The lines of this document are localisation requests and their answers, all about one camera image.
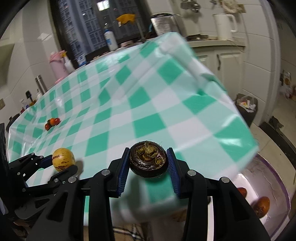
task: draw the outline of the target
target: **pepino melon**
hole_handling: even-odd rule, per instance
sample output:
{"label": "pepino melon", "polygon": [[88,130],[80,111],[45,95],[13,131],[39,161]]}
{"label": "pepino melon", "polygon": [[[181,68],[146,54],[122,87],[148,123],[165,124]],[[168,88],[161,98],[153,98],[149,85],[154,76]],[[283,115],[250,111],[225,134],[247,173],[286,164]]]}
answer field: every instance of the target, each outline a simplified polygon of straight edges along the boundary
{"label": "pepino melon", "polygon": [[74,165],[75,158],[72,151],[67,148],[56,149],[52,155],[52,164],[58,172]]}

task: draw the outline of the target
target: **cherry tomato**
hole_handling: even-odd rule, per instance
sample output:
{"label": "cherry tomato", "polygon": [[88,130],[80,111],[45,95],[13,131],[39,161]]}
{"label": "cherry tomato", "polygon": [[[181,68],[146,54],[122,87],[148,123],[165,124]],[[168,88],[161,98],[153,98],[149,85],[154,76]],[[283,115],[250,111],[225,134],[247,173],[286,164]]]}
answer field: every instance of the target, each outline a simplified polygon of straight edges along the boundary
{"label": "cherry tomato", "polygon": [[237,188],[244,198],[247,196],[247,190],[245,188]]}
{"label": "cherry tomato", "polygon": [[55,118],[54,119],[54,124],[58,125],[61,122],[60,118]]}
{"label": "cherry tomato", "polygon": [[46,123],[46,124],[45,124],[45,129],[46,129],[47,131],[49,131],[50,128],[51,128],[50,124]]}
{"label": "cherry tomato", "polygon": [[55,126],[54,120],[55,120],[54,118],[51,118],[50,121],[49,121],[52,126]]}

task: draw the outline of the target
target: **screw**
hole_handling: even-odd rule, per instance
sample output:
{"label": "screw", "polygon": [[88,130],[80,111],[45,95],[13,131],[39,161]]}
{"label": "screw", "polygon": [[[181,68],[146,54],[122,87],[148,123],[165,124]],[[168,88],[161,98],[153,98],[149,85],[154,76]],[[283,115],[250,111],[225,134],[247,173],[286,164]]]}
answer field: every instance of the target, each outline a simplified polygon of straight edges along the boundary
{"label": "screw", "polygon": [[196,175],[196,171],[195,171],[195,170],[189,170],[189,171],[187,172],[187,174],[188,174],[189,176],[195,176],[195,175]]}
{"label": "screw", "polygon": [[74,183],[77,180],[77,177],[69,177],[68,182],[69,183]]}
{"label": "screw", "polygon": [[224,183],[229,183],[230,180],[227,177],[222,177],[221,181],[224,182]]}
{"label": "screw", "polygon": [[110,170],[109,169],[104,169],[104,170],[102,170],[101,173],[102,173],[102,175],[107,176],[107,175],[110,174]]}

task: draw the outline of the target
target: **green checkered tablecloth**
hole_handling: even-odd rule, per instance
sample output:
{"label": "green checkered tablecloth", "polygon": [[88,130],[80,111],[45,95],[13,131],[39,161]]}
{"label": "green checkered tablecloth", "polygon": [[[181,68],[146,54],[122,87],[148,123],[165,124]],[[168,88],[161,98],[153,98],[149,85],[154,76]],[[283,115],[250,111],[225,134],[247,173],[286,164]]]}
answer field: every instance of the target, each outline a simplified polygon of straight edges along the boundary
{"label": "green checkered tablecloth", "polygon": [[[46,131],[52,117],[62,122]],[[8,158],[47,156],[65,147],[83,162],[82,179],[143,140],[172,147],[191,169],[216,179],[234,177],[258,149],[219,80],[178,33],[167,33],[101,58],[54,86],[10,127]],[[54,172],[39,170],[27,184],[46,183]],[[110,204],[114,224],[186,205],[168,173],[143,179],[131,171],[122,197]]]}

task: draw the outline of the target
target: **window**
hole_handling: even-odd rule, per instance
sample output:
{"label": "window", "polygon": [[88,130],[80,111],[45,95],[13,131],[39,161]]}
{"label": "window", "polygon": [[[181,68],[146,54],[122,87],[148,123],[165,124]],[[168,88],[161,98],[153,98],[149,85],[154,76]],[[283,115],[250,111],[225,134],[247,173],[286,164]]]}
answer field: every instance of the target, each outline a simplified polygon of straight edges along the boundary
{"label": "window", "polygon": [[106,25],[118,43],[140,39],[136,24],[119,27],[116,18],[122,14],[136,14],[144,33],[150,24],[142,0],[50,0],[50,4],[59,42],[70,59],[109,51],[104,38]]}

